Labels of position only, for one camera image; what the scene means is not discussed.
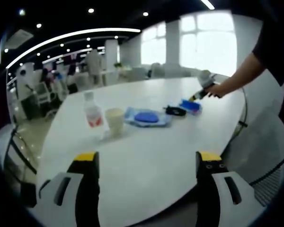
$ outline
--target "blue plate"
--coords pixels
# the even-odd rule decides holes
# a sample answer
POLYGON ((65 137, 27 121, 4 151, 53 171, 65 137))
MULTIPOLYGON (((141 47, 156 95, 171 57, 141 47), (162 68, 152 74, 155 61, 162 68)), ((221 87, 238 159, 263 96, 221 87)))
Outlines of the blue plate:
POLYGON ((135 115, 134 120, 138 122, 157 123, 159 117, 152 112, 140 112, 135 115))

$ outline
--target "white pillar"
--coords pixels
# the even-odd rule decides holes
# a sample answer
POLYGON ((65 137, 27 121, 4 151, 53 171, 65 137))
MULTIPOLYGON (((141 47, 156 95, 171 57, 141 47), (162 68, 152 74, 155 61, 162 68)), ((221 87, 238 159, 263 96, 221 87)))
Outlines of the white pillar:
POLYGON ((116 39, 105 41, 106 70, 115 70, 114 64, 117 62, 117 47, 118 41, 116 39))
POLYGON ((166 63, 180 63, 179 20, 166 24, 166 63))

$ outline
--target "bottle cap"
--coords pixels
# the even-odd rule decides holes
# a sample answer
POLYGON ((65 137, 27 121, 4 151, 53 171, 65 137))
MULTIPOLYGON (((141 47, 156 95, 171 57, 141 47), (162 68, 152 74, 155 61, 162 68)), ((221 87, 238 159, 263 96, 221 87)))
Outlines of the bottle cap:
POLYGON ((85 101, 94 100, 94 93, 93 93, 92 91, 86 91, 86 92, 84 92, 84 100, 85 100, 85 101))

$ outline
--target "blue towel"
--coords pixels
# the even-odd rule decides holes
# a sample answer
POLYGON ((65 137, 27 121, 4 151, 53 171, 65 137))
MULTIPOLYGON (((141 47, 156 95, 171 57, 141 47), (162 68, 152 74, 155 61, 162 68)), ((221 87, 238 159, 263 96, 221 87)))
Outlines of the blue towel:
POLYGON ((132 107, 128 107, 124 114, 124 121, 128 124, 135 125, 137 127, 165 127, 171 122, 171 116, 149 109, 135 109, 132 107), (151 112, 153 114, 156 114, 159 120, 157 122, 140 122, 135 120, 135 116, 137 114, 145 112, 151 112))

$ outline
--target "led strip light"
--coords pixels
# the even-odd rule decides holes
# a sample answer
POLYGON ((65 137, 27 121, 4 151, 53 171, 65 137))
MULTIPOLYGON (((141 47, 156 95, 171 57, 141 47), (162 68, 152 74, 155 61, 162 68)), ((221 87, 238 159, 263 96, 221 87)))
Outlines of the led strip light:
POLYGON ((17 61, 19 61, 21 58, 26 56, 27 54, 31 53, 32 51, 35 51, 36 49, 46 45, 50 44, 52 42, 55 42, 60 39, 64 39, 73 35, 81 35, 81 34, 86 34, 86 33, 93 33, 93 32, 141 32, 140 29, 133 29, 133 28, 119 28, 119 27, 106 27, 106 28, 93 28, 93 29, 87 29, 87 30, 82 30, 82 31, 77 31, 77 32, 71 32, 67 33, 64 35, 60 35, 54 38, 51 38, 49 40, 46 40, 36 46, 33 46, 32 48, 28 49, 24 53, 20 54, 18 57, 16 57, 7 67, 6 69, 9 69, 12 65, 14 65, 17 61))

